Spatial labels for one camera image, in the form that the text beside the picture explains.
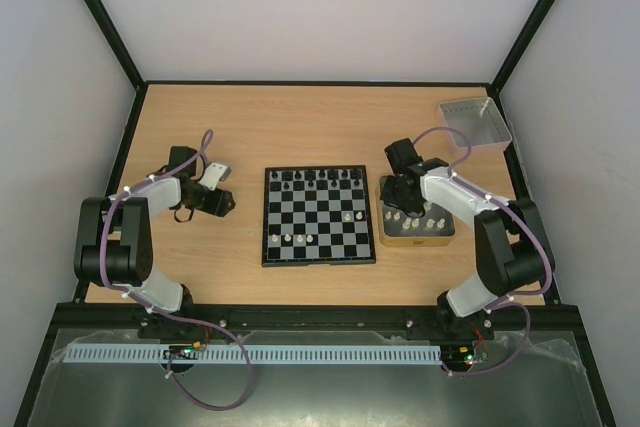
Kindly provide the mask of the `gold tin piece tray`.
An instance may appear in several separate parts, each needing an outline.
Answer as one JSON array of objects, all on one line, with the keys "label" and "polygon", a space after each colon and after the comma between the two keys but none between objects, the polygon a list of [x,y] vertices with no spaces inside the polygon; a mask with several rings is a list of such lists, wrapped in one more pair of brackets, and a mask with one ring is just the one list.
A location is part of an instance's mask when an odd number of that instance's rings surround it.
[{"label": "gold tin piece tray", "polygon": [[386,247],[442,247],[451,242],[456,228],[453,215],[440,205],[425,201],[424,214],[413,218],[389,206],[381,198],[386,176],[376,188],[380,242]]}]

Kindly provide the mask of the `black grey chess board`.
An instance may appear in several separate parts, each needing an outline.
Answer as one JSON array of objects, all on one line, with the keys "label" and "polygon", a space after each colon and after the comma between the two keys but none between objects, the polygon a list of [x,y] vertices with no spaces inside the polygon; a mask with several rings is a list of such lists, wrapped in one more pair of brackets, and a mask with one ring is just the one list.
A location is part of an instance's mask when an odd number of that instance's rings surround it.
[{"label": "black grey chess board", "polygon": [[[354,213],[361,211],[361,221]],[[351,213],[349,222],[342,221]],[[292,235],[285,242],[285,234]],[[278,243],[271,235],[278,234]],[[296,236],[305,236],[303,243]],[[313,234],[316,241],[306,242]],[[367,170],[363,165],[267,167],[261,263],[267,267],[376,262]]]}]

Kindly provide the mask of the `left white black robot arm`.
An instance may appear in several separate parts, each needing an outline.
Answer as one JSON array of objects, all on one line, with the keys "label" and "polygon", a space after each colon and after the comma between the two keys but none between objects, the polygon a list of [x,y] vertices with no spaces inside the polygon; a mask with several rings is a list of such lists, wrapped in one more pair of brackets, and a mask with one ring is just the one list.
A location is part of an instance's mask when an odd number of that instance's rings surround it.
[{"label": "left white black robot arm", "polygon": [[203,149],[170,149],[168,163],[119,194],[89,197],[80,208],[74,252],[78,280],[117,291],[150,314],[192,325],[207,333],[215,327],[189,319],[189,289],[155,265],[152,220],[185,208],[223,217],[235,208],[230,191],[219,187],[231,173],[224,162],[211,162]]}]

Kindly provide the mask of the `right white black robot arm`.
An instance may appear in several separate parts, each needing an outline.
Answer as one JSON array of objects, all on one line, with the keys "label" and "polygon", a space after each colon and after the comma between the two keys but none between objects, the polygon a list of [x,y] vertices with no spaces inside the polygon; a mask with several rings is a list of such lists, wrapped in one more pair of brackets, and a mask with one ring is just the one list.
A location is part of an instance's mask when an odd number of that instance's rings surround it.
[{"label": "right white black robot arm", "polygon": [[381,189],[381,200],[411,218],[435,203],[473,229],[475,272],[463,283],[439,295],[436,326],[455,339],[482,321],[481,314],[537,283],[541,295],[549,289],[554,260],[536,204],[527,198],[509,200],[473,184],[439,158],[425,160],[408,139],[385,148],[392,174]]}]

